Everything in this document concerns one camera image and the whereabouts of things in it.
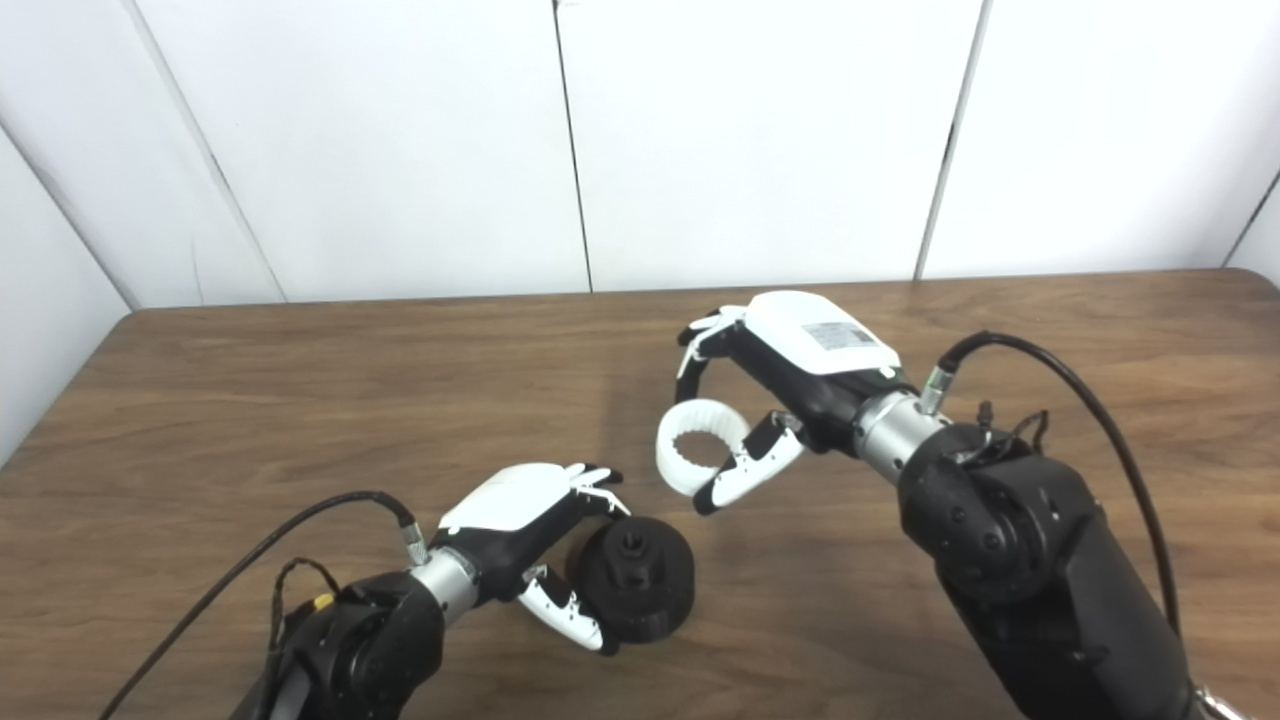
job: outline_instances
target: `label sticker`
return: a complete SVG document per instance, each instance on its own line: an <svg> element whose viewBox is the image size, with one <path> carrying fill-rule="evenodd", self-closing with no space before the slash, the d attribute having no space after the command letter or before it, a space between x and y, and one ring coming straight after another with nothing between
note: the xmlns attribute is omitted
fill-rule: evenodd
<svg viewBox="0 0 1280 720"><path fill-rule="evenodd" d="M873 347L879 345L861 328L854 323L813 323L800 325L809 337L818 341L823 350L844 350L846 347Z"/></svg>

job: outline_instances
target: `black cable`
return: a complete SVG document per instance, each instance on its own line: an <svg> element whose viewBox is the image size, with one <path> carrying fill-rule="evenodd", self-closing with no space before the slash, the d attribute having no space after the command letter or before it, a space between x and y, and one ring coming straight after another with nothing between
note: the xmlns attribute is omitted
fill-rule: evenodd
<svg viewBox="0 0 1280 720"><path fill-rule="evenodd" d="M1165 603L1165 619L1169 621L1169 626L1174 629L1174 634L1181 637L1181 619L1178 610L1178 587L1174 583L1174 564L1169 557L1169 546L1165 542L1165 532L1160 527L1160 515L1156 512L1156 506L1151 501L1151 492L1147 491L1147 482L1142 478L1142 471L1138 469L1138 461L1134 459L1133 451L1129 450L1129 443L1125 442L1124 434L1120 433L1119 425L1116 425L1111 414L1107 413L1107 409L1103 407L1102 401L1093 395L1093 391L1084 384L1084 380L1082 380L1079 375L1076 375L1052 352L1016 336L993 333L989 331L974 333L957 342L951 347L951 350L946 351L942 357L938 359L938 369L955 374L956 370L960 369L960 363L970 352L988 345L1004 345L1005 347L1019 350L1030 355L1036 360L1039 360L1041 364L1046 365L1050 370L1053 370L1053 373L1057 374L1057 377L1075 392L1098 424L1102 425L1102 430L1106 432L1107 439L1111 441L1111 446L1115 447L1116 455L1120 457L1120 465L1124 468L1130 488L1133 488L1134 498L1138 501L1138 509L1142 511L1142 519L1147 524L1147 534L1151 536L1152 551L1156 555L1156 574L1160 577L1160 592Z"/></svg>
<svg viewBox="0 0 1280 720"><path fill-rule="evenodd" d="M271 629L266 639L266 667L262 671L262 694L259 698L255 720L265 720L271 716L271 707L275 705L276 680L280 674L280 625L284 624L284 579L289 577L298 565L306 565L324 575L324 582L329 585L329 592L338 594L338 582L329 574L329 569L311 560L310 557L294 557L280 568L275 575L275 589L271 591Z"/></svg>
<svg viewBox="0 0 1280 720"><path fill-rule="evenodd" d="M155 664L159 662L161 657L164 657L164 653L168 652L170 647L173 647L173 643L178 642L178 638L182 637L182 633L184 633L187 628L191 626L192 623L196 621L196 618L200 618L200 614L204 612L210 605L212 605L214 600L216 600L218 596L221 594L224 589L227 589L227 585L232 584L232 580L239 577L239 574L243 573L246 568L252 565L259 557L261 557L268 550L270 550L271 546L279 542L280 538L283 538L291 530L305 523L307 519L319 515L325 510L329 510L330 507L344 505L347 502L360 502L360 501L376 502L378 505L381 505L387 510L390 510L396 515L396 521L399 524L401 528L410 527L416 521L413 519L413 514L408 511L408 507L404 507L403 502L396 500L394 497L387 495L385 492L378 492L378 491L357 491L357 492L347 492L343 495L335 495L328 500L321 500L320 502L312 505L311 507L307 507L306 510L298 512L293 518L289 518L288 520L284 521L284 524L273 530L271 534L262 538L262 542L257 543L257 546L253 547L253 550L248 551L248 553L244 557L241 557L236 565L232 565L230 570L224 573L223 577L219 578L218 582L214 583L212 587L210 587L209 591L206 591L205 594L198 601L196 601L195 605L191 606L191 610L188 610L187 614L183 615L180 620L178 620L178 624L174 625L172 630L169 630L169 634L165 635L163 641L160 641L160 644L157 644L155 650L151 651L151 655L148 655L146 660L142 661L142 665L140 665L138 669L133 671L133 675L131 675L129 679L125 680L124 684L120 687L120 689L116 691L115 696L111 698L110 702L106 703L106 707L97 716L97 719L109 720L111 715L114 715L115 711L120 707L120 703L124 702L124 698L129 696L129 692L132 692L133 688L137 687L140 682L142 682L142 678L145 678L146 674L151 671L151 667L154 667Z"/></svg>

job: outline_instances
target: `silver cylinder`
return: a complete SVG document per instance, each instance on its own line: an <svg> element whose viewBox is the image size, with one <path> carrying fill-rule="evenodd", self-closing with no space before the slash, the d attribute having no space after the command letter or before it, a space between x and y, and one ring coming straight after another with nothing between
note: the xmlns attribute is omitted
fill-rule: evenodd
<svg viewBox="0 0 1280 720"><path fill-rule="evenodd" d="M411 568L410 574L435 596L435 602L444 614L445 626L475 607L479 593L475 569L448 547L431 548L426 555L426 562Z"/></svg>
<svg viewBox="0 0 1280 720"><path fill-rule="evenodd" d="M1228 705L1225 700L1210 693L1208 688L1197 688L1196 697L1213 720L1252 720L1248 715Z"/></svg>
<svg viewBox="0 0 1280 720"><path fill-rule="evenodd" d="M867 401L854 421L854 450L886 480L897 484L906 461L933 433L947 427L946 415L928 415L919 398L895 391Z"/></svg>

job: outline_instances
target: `white plastic ring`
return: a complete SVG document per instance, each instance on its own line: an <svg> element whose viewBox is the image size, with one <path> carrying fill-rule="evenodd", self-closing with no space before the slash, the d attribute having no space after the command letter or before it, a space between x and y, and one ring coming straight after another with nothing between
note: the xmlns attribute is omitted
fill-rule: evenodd
<svg viewBox="0 0 1280 720"><path fill-rule="evenodd" d="M691 496L714 478L719 468L698 465L681 455L676 450L676 438L687 433L709 433L735 452L750 432L746 419L723 402L705 398L680 402L667 410L658 423L658 473L676 492Z"/></svg>

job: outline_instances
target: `white wall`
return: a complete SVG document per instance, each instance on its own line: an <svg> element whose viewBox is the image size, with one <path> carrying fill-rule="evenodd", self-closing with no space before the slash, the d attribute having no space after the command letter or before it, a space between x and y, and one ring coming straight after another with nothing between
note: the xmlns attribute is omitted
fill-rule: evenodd
<svg viewBox="0 0 1280 720"><path fill-rule="evenodd" d="M125 6L0 0L0 118L136 305L279 301Z"/></svg>
<svg viewBox="0 0 1280 720"><path fill-rule="evenodd" d="M1231 256L1231 266L1253 270L1280 286L1280 191L1271 191Z"/></svg>
<svg viewBox="0 0 1280 720"><path fill-rule="evenodd" d="M911 277L979 8L562 3L595 288Z"/></svg>
<svg viewBox="0 0 1280 720"><path fill-rule="evenodd" d="M1274 0L997 0L925 275L1220 265L1277 88Z"/></svg>
<svg viewBox="0 0 1280 720"><path fill-rule="evenodd" d="M127 311L0 133L0 465Z"/></svg>
<svg viewBox="0 0 1280 720"><path fill-rule="evenodd" d="M588 290L549 1L140 6L289 300Z"/></svg>

